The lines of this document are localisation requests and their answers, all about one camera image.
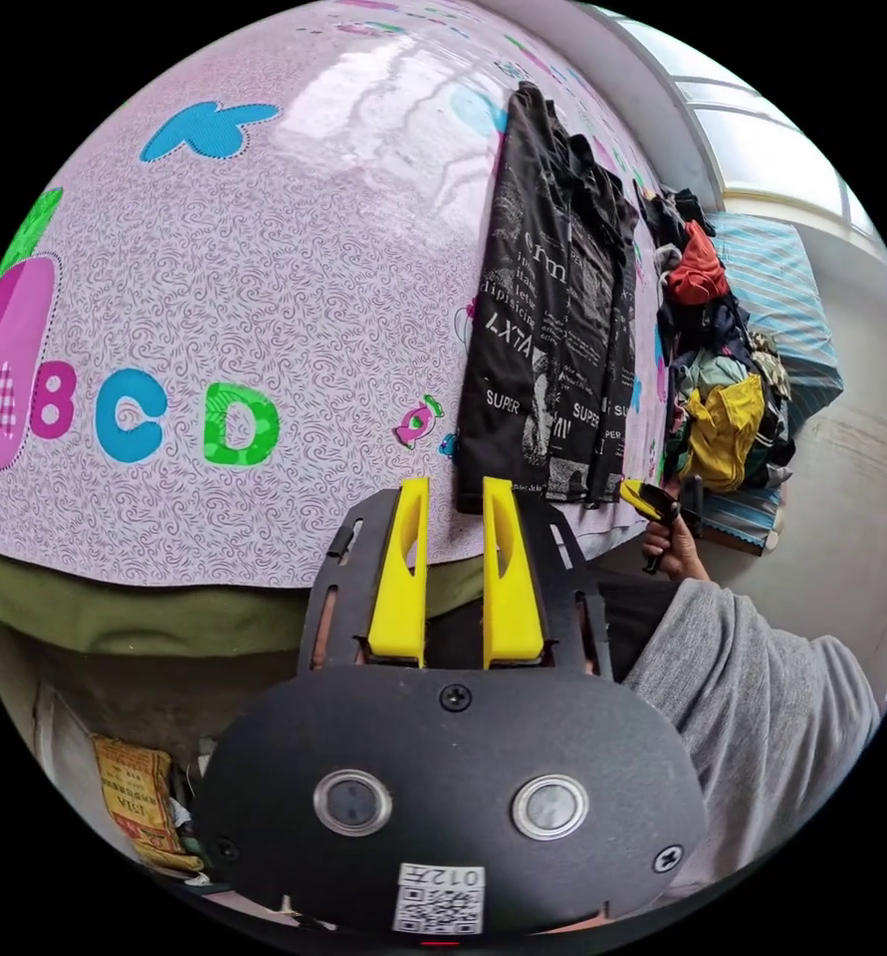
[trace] letter c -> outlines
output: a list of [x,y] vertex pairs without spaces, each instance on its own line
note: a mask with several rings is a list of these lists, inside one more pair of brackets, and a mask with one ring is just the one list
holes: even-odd
[[117,423],[117,406],[123,398],[137,402],[148,418],[167,411],[167,395],[156,379],[138,368],[122,368],[105,379],[95,403],[95,432],[105,454],[130,465],[149,458],[160,447],[164,432],[156,421],[143,421],[134,428]]

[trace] gray sleeve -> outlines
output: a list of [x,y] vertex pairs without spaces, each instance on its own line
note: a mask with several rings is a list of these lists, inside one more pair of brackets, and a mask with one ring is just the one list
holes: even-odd
[[831,796],[878,723],[854,655],[834,637],[768,625],[747,597],[687,581],[625,681],[681,733],[709,835],[669,897],[735,872]]

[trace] striped blanket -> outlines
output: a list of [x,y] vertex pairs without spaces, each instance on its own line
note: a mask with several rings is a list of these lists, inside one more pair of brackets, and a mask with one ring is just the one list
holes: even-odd
[[[758,216],[709,216],[713,242],[750,329],[771,336],[791,380],[789,426],[804,423],[841,394],[844,383],[811,264],[794,226]],[[757,548],[772,531],[781,489],[707,495],[705,520]]]

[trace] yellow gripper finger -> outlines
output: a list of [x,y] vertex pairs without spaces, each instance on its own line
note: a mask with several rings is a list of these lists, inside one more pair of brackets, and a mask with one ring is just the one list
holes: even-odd
[[[368,636],[370,653],[423,666],[426,633],[426,554],[430,480],[413,478],[400,486],[387,538],[380,586]],[[416,543],[413,570],[406,557]]]
[[543,625],[513,483],[483,479],[483,666],[543,654]]

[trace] yellow bag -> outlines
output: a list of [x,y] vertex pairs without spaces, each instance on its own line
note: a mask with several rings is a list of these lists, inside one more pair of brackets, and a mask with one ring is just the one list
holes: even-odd
[[679,476],[696,474],[709,491],[735,491],[745,481],[745,460],[765,414],[762,379],[751,374],[734,385],[713,388],[703,404],[698,389],[689,396],[692,417],[689,456]]
[[121,740],[93,735],[105,806],[143,859],[165,869],[192,873],[204,868],[184,852],[171,819],[167,778],[171,758]]

